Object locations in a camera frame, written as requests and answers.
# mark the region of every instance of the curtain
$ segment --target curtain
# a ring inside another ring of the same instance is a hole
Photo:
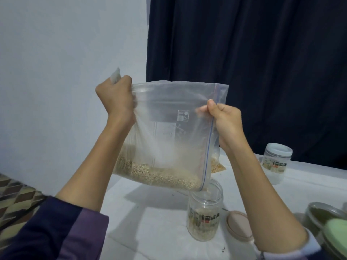
[[[347,169],[347,0],[151,0],[155,80],[228,84],[255,153]]]

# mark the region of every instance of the small plastic bag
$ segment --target small plastic bag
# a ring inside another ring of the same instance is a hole
[[[136,123],[113,172],[178,190],[206,190],[218,136],[209,114],[196,109],[208,99],[225,103],[228,85],[155,81],[132,85]]]
[[[219,149],[219,135],[215,141],[215,147],[213,149],[212,157],[211,157],[211,173],[221,172],[226,170],[222,164],[219,163],[220,149]]]

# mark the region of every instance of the printed symbol on bag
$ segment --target printed symbol on bag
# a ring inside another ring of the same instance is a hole
[[[177,115],[177,121],[188,121],[189,110],[179,110]]]

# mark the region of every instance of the pink lid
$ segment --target pink lid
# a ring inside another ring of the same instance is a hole
[[[227,216],[227,229],[229,233],[242,242],[253,241],[252,230],[247,215],[240,211],[231,211]]]

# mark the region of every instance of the wall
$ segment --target wall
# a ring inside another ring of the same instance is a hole
[[[145,81],[146,0],[0,0],[0,22],[0,173],[55,194],[106,123],[95,86]]]

